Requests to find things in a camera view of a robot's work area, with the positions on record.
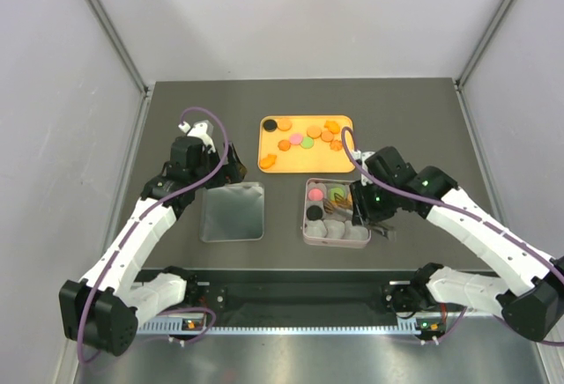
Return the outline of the black sandwich cookie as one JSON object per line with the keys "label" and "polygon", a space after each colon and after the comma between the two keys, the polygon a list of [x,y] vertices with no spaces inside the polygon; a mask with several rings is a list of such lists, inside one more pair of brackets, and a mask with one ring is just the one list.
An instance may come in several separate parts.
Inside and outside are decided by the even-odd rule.
{"label": "black sandwich cookie", "polygon": [[309,221],[317,221],[323,218],[323,209],[317,205],[309,206],[306,209],[306,218]]}

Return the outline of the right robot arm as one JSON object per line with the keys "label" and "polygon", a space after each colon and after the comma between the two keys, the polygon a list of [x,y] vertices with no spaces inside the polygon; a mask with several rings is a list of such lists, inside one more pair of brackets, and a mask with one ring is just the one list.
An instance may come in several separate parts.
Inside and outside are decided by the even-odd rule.
{"label": "right robot arm", "polygon": [[354,224],[379,225],[399,210],[413,212],[467,247],[494,276],[430,262],[406,286],[414,310],[456,304],[501,318],[537,343],[563,316],[563,261],[536,249],[496,221],[440,168],[416,171],[393,146],[347,150],[361,177],[351,187]]}

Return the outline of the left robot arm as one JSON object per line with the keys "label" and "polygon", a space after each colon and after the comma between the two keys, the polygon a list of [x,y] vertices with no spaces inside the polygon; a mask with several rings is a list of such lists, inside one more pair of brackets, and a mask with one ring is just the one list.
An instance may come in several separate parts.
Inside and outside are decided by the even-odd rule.
{"label": "left robot arm", "polygon": [[68,280],[58,298],[67,339],[76,342],[78,361],[85,349],[121,356],[137,330],[172,306],[187,311],[199,302],[193,275],[163,269],[152,281],[133,286],[149,254],[195,199],[200,188],[243,181],[246,169],[234,145],[218,154],[207,137],[179,137],[159,175],[149,180],[126,225],[106,253],[78,281]]}

